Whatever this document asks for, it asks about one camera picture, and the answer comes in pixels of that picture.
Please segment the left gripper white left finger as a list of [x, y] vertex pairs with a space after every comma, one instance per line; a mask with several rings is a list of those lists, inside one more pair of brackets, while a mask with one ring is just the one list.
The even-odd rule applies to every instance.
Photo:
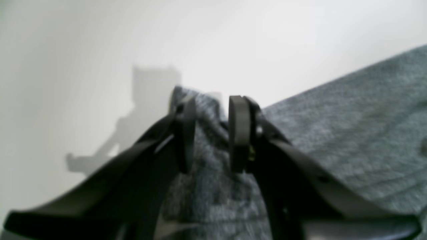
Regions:
[[152, 240], [163, 199], [193, 159], [195, 97], [159, 120], [129, 149], [47, 204], [11, 211], [5, 240]]

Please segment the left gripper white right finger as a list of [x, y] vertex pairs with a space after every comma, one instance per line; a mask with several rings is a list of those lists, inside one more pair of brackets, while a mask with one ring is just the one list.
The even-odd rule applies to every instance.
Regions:
[[229, 97], [229, 155], [254, 176], [273, 240], [413, 240], [418, 217], [367, 201], [295, 148], [250, 97]]

